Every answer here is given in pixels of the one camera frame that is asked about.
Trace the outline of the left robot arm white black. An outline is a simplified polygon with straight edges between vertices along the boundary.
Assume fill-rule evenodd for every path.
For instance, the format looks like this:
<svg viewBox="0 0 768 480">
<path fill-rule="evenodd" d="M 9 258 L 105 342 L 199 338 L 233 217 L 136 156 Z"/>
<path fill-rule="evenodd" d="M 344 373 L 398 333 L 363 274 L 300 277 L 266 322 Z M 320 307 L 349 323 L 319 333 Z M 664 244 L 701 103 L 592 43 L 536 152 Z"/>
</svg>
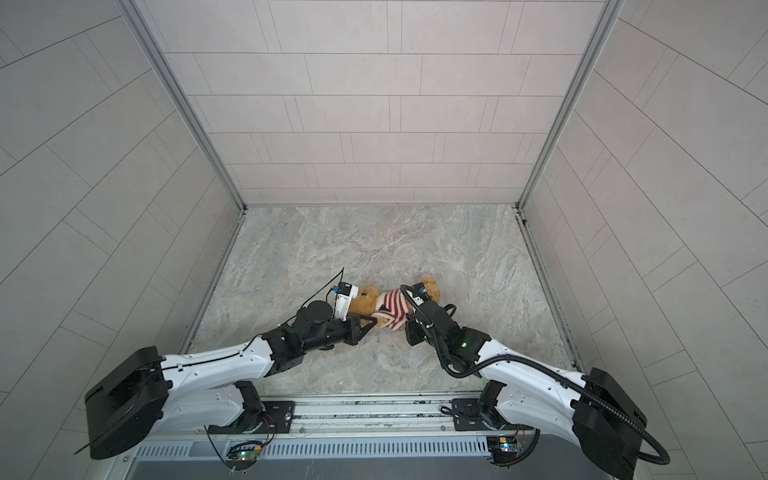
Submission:
<svg viewBox="0 0 768 480">
<path fill-rule="evenodd" d="M 157 347 L 136 350 L 84 397 L 94 460 L 115 457 L 148 436 L 198 426 L 258 426 L 254 380 L 300 365 L 314 350 L 338 343 L 354 346 L 377 324 L 371 316 L 335 315 L 317 300 L 292 321 L 250 341 L 197 354 L 162 355 Z"/>
</svg>

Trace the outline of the left green circuit board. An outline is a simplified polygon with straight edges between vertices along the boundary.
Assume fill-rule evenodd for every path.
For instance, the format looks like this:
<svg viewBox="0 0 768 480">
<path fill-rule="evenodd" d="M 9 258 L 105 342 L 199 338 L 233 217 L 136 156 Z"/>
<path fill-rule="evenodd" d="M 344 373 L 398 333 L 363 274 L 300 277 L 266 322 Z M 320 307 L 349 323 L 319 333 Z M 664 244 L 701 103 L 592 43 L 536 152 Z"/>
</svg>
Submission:
<svg viewBox="0 0 768 480">
<path fill-rule="evenodd" d="M 235 471 L 245 471 L 253 467 L 265 448 L 265 443 L 258 440 L 242 442 L 229 448 L 227 461 Z"/>
</svg>

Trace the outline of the right green circuit board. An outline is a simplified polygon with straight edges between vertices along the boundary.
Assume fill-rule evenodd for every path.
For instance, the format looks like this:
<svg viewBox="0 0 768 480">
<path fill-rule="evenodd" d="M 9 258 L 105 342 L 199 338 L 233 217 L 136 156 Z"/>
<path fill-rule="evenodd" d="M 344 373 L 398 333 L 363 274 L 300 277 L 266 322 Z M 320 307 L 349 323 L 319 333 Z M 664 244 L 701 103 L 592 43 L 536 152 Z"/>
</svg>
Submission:
<svg viewBox="0 0 768 480">
<path fill-rule="evenodd" d="M 520 443 L 515 437 L 488 436 L 486 438 L 489 462 L 494 466 L 508 467 L 515 464 L 520 456 Z"/>
</svg>

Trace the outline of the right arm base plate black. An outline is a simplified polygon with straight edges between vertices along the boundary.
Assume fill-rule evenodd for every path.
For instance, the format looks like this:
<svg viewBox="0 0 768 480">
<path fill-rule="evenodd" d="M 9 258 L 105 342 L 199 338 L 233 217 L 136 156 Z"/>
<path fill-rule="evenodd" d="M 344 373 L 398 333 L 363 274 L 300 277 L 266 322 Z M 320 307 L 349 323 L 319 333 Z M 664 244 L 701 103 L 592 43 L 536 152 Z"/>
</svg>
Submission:
<svg viewBox="0 0 768 480">
<path fill-rule="evenodd" d="M 453 420 L 457 432 L 516 433 L 526 429 L 524 425 L 508 423 L 500 415 L 491 413 L 475 398 L 454 398 L 447 409 L 447 416 Z"/>
</svg>

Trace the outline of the green circuit board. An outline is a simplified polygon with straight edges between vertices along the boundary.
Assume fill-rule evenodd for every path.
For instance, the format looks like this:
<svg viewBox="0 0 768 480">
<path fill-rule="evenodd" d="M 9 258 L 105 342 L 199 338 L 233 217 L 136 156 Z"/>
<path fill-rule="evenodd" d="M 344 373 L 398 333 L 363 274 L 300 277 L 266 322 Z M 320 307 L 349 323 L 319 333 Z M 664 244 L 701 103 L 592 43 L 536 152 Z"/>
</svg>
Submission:
<svg viewBox="0 0 768 480">
<path fill-rule="evenodd" d="M 520 456 L 520 443 L 515 437 L 488 436 L 486 438 L 489 462 L 494 466 L 508 467 L 515 464 Z"/>
<path fill-rule="evenodd" d="M 242 442 L 229 448 L 227 461 L 235 471 L 245 471 L 253 467 L 265 448 L 265 443 L 258 440 Z"/>
</svg>

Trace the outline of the aluminium corner post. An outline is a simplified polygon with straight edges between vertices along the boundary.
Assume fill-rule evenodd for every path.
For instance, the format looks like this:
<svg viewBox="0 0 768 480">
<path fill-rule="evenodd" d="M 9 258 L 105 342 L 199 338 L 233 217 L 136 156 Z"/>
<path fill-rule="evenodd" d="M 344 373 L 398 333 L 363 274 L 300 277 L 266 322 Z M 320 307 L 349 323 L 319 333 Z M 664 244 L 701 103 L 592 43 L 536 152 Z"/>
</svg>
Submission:
<svg viewBox="0 0 768 480">
<path fill-rule="evenodd" d="M 517 203 L 517 209 L 521 214 L 525 212 L 528 204 L 532 200 L 534 190 L 553 154 L 557 141 L 568 122 L 569 116 L 575 108 L 579 96 L 587 83 L 587 79 L 596 64 L 602 47 L 610 35 L 611 29 L 620 13 L 622 4 L 623 1 L 621 0 L 608 0 L 605 2 L 550 131 L 545 138 L 542 149 L 537 157 L 537 161 L 534 164 L 531 176 L 524 187 L 520 201 Z"/>
<path fill-rule="evenodd" d="M 136 2 L 131 0 L 116 0 L 115 3 L 197 146 L 224 184 L 225 189 L 232 197 L 240 214 L 244 215 L 247 211 L 246 204 L 243 202 L 231 176 L 228 174 L 222 163 L 220 156 L 215 151 L 199 117 L 192 108 L 192 104 L 173 74 L 170 64 L 150 32 Z"/>
</svg>

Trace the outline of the left aluminium corner post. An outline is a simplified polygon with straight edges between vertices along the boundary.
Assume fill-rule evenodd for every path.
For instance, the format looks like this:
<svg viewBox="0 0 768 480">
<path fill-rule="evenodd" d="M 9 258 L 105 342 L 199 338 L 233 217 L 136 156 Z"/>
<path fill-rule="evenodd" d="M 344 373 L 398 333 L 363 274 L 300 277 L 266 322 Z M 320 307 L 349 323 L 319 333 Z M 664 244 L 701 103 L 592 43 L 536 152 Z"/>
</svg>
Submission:
<svg viewBox="0 0 768 480">
<path fill-rule="evenodd" d="M 246 204 L 243 202 L 231 176 L 228 174 L 222 163 L 220 156 L 215 151 L 199 117 L 192 108 L 192 104 L 173 74 L 170 64 L 150 32 L 136 2 L 131 0 L 116 0 L 115 3 L 197 146 L 224 184 L 225 189 L 232 197 L 240 214 L 244 215 L 247 211 Z"/>
</svg>

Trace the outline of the right aluminium corner post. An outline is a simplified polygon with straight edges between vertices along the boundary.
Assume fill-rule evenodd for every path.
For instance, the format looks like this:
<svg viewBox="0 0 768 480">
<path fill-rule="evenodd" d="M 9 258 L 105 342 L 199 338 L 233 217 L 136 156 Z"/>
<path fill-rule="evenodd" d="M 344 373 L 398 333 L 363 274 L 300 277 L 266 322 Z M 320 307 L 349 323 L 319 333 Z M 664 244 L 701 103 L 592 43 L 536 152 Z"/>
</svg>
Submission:
<svg viewBox="0 0 768 480">
<path fill-rule="evenodd" d="M 596 64 L 602 47 L 610 35 L 611 29 L 620 13 L 622 4 L 623 1 L 621 0 L 608 0 L 605 2 L 550 131 L 545 138 L 542 149 L 537 157 L 537 161 L 534 164 L 531 176 L 524 187 L 520 201 L 517 203 L 517 209 L 521 214 L 525 212 L 528 204 L 532 200 L 534 190 L 553 154 L 557 141 L 568 122 L 569 116 L 575 108 L 579 96 L 587 83 L 587 79 Z"/>
</svg>

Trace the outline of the aluminium mounting rail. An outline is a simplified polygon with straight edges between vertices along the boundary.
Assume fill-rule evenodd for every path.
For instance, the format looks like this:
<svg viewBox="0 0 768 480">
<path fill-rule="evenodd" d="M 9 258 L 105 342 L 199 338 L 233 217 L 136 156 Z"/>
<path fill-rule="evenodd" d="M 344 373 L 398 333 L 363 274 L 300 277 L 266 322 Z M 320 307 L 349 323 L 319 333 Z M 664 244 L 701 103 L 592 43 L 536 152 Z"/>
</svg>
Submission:
<svg viewBox="0 0 768 480">
<path fill-rule="evenodd" d="M 383 428 L 385 430 L 415 431 L 434 429 L 439 422 L 447 423 L 454 429 L 453 420 L 447 416 L 447 406 L 454 398 L 439 396 L 384 396 L 384 397 L 306 397 L 296 403 L 289 433 L 296 433 L 305 426 L 311 432 L 321 426 L 351 430 Z M 152 435 L 164 435 L 198 427 L 164 431 Z"/>
</svg>

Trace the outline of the white ventilation grille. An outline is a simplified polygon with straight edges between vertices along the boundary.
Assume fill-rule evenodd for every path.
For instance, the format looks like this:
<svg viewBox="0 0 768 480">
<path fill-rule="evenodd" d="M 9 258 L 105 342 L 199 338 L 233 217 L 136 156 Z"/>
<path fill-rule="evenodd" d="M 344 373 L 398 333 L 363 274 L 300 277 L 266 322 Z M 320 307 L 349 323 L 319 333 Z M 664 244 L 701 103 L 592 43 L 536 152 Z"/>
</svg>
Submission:
<svg viewBox="0 0 768 480">
<path fill-rule="evenodd" d="M 202 461 L 226 458 L 235 441 L 152 441 L 138 447 L 139 461 Z M 285 438 L 259 455 L 262 460 L 485 457 L 487 441 L 476 436 Z"/>
</svg>

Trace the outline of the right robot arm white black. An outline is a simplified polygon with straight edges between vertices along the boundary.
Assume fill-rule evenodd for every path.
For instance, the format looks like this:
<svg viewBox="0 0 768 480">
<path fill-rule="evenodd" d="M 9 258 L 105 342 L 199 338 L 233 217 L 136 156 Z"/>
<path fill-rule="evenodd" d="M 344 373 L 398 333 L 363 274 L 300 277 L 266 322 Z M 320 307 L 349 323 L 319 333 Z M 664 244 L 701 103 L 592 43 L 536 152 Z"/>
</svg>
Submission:
<svg viewBox="0 0 768 480">
<path fill-rule="evenodd" d="M 484 332 L 459 326 L 454 310 L 433 300 L 416 301 L 406 338 L 412 345 L 432 346 L 450 376 L 485 379 L 480 416 L 487 426 L 525 425 L 556 435 L 579 446 L 612 477 L 633 478 L 638 461 L 649 458 L 641 450 L 647 418 L 610 374 L 540 363 Z"/>
</svg>

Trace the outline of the red white striped knit sweater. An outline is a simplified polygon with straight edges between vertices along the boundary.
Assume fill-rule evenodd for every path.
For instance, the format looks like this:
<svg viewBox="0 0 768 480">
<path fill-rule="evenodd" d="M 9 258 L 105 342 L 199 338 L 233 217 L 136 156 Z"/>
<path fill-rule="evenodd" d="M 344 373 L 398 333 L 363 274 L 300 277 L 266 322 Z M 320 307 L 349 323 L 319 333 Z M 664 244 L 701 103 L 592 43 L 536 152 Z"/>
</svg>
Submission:
<svg viewBox="0 0 768 480">
<path fill-rule="evenodd" d="M 412 307 L 402 292 L 398 290 L 382 293 L 378 296 L 372 317 L 377 319 L 378 328 L 398 331 L 406 324 Z"/>
</svg>

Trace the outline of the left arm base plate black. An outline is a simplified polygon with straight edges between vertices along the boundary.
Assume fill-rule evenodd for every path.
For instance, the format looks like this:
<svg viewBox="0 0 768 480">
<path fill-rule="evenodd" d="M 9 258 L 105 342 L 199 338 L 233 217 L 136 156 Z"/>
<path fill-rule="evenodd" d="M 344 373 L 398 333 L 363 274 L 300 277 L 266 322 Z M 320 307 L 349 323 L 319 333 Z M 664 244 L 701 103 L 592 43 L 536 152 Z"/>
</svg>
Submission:
<svg viewBox="0 0 768 480">
<path fill-rule="evenodd" d="M 244 411 L 226 426 L 208 426 L 212 435 L 287 434 L 290 432 L 296 403 L 293 401 L 266 401 L 260 409 Z"/>
</svg>

